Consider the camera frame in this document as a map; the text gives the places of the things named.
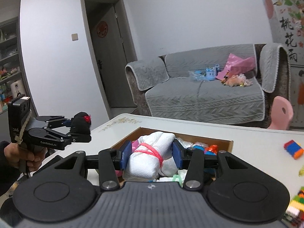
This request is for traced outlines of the left hand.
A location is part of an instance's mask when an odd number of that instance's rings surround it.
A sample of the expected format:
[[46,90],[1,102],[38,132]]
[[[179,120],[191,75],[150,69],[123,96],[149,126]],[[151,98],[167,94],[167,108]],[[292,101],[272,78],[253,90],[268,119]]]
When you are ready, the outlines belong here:
[[15,168],[19,167],[19,162],[24,160],[27,162],[27,166],[30,172],[37,171],[42,165],[47,148],[43,147],[40,152],[32,153],[16,143],[10,143],[4,148],[4,156],[10,166]]

